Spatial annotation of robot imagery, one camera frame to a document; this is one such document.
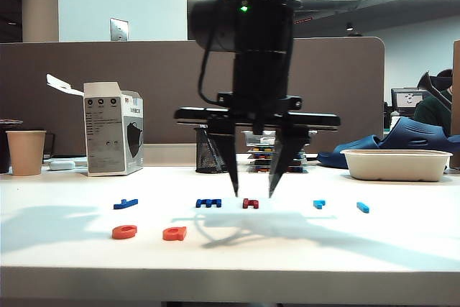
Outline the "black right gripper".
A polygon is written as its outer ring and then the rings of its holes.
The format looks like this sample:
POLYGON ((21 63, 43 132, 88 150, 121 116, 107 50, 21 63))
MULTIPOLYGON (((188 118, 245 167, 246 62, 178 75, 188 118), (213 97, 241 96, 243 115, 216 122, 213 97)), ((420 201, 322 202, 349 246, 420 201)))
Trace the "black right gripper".
POLYGON ((335 131, 341 124, 335 114, 302 113, 303 101, 288 95, 290 57, 280 53, 235 55, 233 90, 218 93, 214 108, 181 107, 174 118, 181 124, 205 124, 216 143, 238 196, 235 128, 250 127, 255 134, 277 129, 270 165, 269 197, 295 156, 310 142, 308 129, 335 131))

